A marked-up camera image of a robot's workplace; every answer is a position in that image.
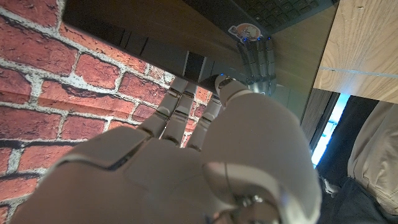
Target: wooden panel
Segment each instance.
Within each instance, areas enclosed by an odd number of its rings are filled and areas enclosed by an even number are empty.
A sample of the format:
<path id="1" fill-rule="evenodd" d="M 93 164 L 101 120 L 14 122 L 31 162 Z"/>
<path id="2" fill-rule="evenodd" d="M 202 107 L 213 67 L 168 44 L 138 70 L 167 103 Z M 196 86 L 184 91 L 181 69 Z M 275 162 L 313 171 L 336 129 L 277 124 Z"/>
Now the wooden panel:
<path id="1" fill-rule="evenodd" d="M 325 111 L 331 94 L 332 92 L 330 91 L 319 90 L 316 88 L 312 89 L 311 91 L 303 120 L 301 122 L 301 128 L 303 129 L 308 141 L 311 141 L 312 136 L 317 129 L 319 120 Z"/>
<path id="2" fill-rule="evenodd" d="M 66 10 L 69 14 L 84 14 L 243 70 L 237 39 L 225 34 L 182 0 L 69 0 Z M 281 85 L 309 94 L 335 12 L 336 7 L 330 7 L 272 35 L 275 71 Z"/>
<path id="3" fill-rule="evenodd" d="M 74 0 L 68 13 L 84 14 L 243 70 L 236 40 L 181 0 Z"/>
<path id="4" fill-rule="evenodd" d="M 319 70 L 314 88 L 398 103 L 398 78 Z"/>
<path id="5" fill-rule="evenodd" d="M 284 105 L 296 115 L 299 120 L 302 119 L 308 100 L 308 94 L 278 85 L 271 98 Z"/>
<path id="6" fill-rule="evenodd" d="M 341 0 L 321 66 L 398 74 L 398 2 Z"/>
<path id="7" fill-rule="evenodd" d="M 279 84 L 309 94 L 335 12 L 329 7 L 272 35 Z"/>
<path id="8" fill-rule="evenodd" d="M 398 2 L 341 0 L 314 88 L 398 103 Z"/>

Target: gray cloth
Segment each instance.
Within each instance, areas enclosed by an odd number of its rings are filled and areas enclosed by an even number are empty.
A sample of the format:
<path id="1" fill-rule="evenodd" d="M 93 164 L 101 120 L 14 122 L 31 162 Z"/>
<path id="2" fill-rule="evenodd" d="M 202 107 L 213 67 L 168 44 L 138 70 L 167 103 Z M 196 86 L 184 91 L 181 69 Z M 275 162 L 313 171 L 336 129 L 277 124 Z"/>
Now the gray cloth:
<path id="1" fill-rule="evenodd" d="M 380 101 L 356 137 L 348 176 L 398 215 L 398 105 Z"/>
<path id="2" fill-rule="evenodd" d="M 341 189 L 332 201 L 334 206 L 329 223 L 398 223 L 398 216 L 387 213 L 367 190 L 350 177 L 343 179 Z"/>

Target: brick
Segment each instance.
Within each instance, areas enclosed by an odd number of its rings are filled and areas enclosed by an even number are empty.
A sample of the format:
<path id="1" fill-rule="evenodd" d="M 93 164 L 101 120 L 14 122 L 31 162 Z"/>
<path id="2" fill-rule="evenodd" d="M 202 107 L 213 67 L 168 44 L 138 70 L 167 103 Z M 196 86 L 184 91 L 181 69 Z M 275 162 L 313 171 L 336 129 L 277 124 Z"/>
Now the brick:
<path id="1" fill-rule="evenodd" d="M 55 139 L 61 116 L 0 106 L 0 138 Z"/>
<path id="2" fill-rule="evenodd" d="M 0 101 L 23 104 L 29 100 L 30 91 L 22 74 L 0 67 Z"/>
<path id="3" fill-rule="evenodd" d="M 151 66 L 148 75 L 157 80 L 161 80 L 164 77 L 164 70 Z"/>
<path id="4" fill-rule="evenodd" d="M 192 132 L 197 124 L 195 124 L 195 121 L 192 119 L 189 119 L 187 122 L 187 126 L 185 127 L 186 132 Z"/>
<path id="5" fill-rule="evenodd" d="M 69 75 L 77 49 L 0 17 L 0 57 Z"/>
<path id="6" fill-rule="evenodd" d="M 57 82 L 44 81 L 37 104 L 68 111 L 91 113 L 103 116 L 128 118 L 135 107 L 132 102 L 111 95 L 82 90 Z"/>
<path id="7" fill-rule="evenodd" d="M 121 121 L 111 121 L 111 124 L 109 124 L 108 130 L 110 129 L 114 129 L 120 126 L 124 126 L 124 127 L 128 127 L 128 128 L 136 128 L 134 127 L 134 125 L 129 124 L 129 123 L 125 123 L 125 122 L 121 122 Z"/>
<path id="8" fill-rule="evenodd" d="M 192 102 L 192 107 L 191 107 L 191 111 L 189 112 L 189 116 L 193 116 L 196 108 L 197 108 L 197 103 L 194 101 L 194 102 Z"/>
<path id="9" fill-rule="evenodd" d="M 135 112 L 132 114 L 132 118 L 138 122 L 143 122 L 147 119 L 156 109 L 146 105 L 138 105 Z"/>
<path id="10" fill-rule="evenodd" d="M 3 174 L 7 171 L 8 168 L 8 159 L 11 155 L 11 148 L 8 147 L 0 147 L 0 174 Z"/>
<path id="11" fill-rule="evenodd" d="M 35 190 L 36 185 L 36 178 L 26 179 L 18 177 L 12 180 L 0 180 L 0 201 L 31 194 Z"/>
<path id="12" fill-rule="evenodd" d="M 8 207 L 0 207 L 0 224 L 6 224 Z"/>
<path id="13" fill-rule="evenodd" d="M 200 100 L 202 102 L 207 102 L 208 93 L 209 93 L 208 90 L 198 86 L 197 93 L 195 95 L 195 99 Z"/>
<path id="14" fill-rule="evenodd" d="M 119 76 L 119 68 L 83 54 L 77 62 L 75 73 L 91 85 L 113 89 L 114 81 Z"/>
<path id="15" fill-rule="evenodd" d="M 204 112 L 204 110 L 206 109 L 206 106 L 203 104 L 199 104 L 197 109 L 195 110 L 195 116 L 197 117 L 201 117 L 201 114 Z"/>
<path id="16" fill-rule="evenodd" d="M 156 83 L 126 72 L 120 84 L 119 92 L 159 105 L 167 90 Z"/>
<path id="17" fill-rule="evenodd" d="M 45 27 L 53 27 L 57 22 L 56 0 L 0 0 L 0 5 L 8 11 Z"/>
<path id="18" fill-rule="evenodd" d="M 147 64 L 139 60 L 138 58 L 132 57 L 127 53 L 124 53 L 118 49 L 115 49 L 112 46 L 109 46 L 99 40 L 96 40 L 86 34 L 82 34 L 77 30 L 66 26 L 64 23 L 61 24 L 60 34 L 76 43 L 81 44 L 84 47 L 87 47 L 95 52 L 102 53 L 111 57 L 129 67 L 136 70 L 137 72 L 144 73 Z"/>
<path id="19" fill-rule="evenodd" d="M 18 170 L 29 170 L 37 168 L 49 168 L 65 153 L 70 151 L 72 146 L 31 146 L 24 150 L 19 161 Z"/>
<path id="20" fill-rule="evenodd" d="M 68 116 L 62 127 L 63 139 L 90 139 L 104 130 L 105 121 Z"/>
<path id="21" fill-rule="evenodd" d="M 188 140 L 189 140 L 190 138 L 191 138 L 191 135 L 184 135 L 184 143 L 183 143 L 183 146 L 184 146 L 184 147 L 187 146 Z"/>

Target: metal robotic hand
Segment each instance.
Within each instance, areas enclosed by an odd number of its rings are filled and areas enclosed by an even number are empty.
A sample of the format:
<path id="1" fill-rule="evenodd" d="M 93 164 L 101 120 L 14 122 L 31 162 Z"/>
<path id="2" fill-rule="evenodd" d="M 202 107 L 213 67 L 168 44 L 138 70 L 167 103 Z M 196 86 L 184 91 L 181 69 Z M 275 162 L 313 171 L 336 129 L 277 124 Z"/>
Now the metal robotic hand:
<path id="1" fill-rule="evenodd" d="M 186 148 L 196 86 L 176 78 L 137 129 L 61 158 L 11 223 L 315 223 L 320 188 L 298 120 L 233 79 L 216 89 Z"/>

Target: sticker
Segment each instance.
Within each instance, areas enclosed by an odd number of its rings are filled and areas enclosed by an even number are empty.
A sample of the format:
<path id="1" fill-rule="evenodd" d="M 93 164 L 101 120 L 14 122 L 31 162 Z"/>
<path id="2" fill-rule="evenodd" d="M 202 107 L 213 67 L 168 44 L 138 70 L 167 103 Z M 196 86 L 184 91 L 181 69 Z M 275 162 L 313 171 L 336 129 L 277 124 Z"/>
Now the sticker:
<path id="1" fill-rule="evenodd" d="M 248 23 L 240 24 L 238 26 L 231 26 L 231 28 L 228 29 L 228 32 L 239 38 L 242 43 L 244 39 L 256 41 L 257 38 L 261 36 L 260 29 L 255 25 Z"/>

